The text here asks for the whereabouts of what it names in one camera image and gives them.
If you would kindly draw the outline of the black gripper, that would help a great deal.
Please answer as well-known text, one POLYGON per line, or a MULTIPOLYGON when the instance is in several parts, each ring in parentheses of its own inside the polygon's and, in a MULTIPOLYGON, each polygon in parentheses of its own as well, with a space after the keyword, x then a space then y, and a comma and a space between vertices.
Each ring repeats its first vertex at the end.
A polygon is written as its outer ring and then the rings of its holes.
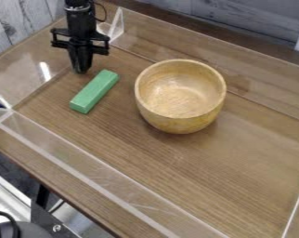
POLYGON ((93 54, 110 54, 111 37, 96 30, 93 6, 67 6, 64 9, 67 27, 51 30, 51 44, 68 50, 73 71, 87 73, 92 67, 93 54))

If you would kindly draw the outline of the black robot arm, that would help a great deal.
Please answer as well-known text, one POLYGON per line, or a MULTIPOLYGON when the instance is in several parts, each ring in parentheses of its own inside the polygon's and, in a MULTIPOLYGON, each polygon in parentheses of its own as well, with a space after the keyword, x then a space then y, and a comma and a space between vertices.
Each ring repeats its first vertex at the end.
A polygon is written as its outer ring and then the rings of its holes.
POLYGON ((95 0, 64 0, 67 27, 53 28, 51 45, 68 51, 76 73, 85 74, 92 67, 93 55, 110 55, 111 37, 100 33, 96 23, 95 0))

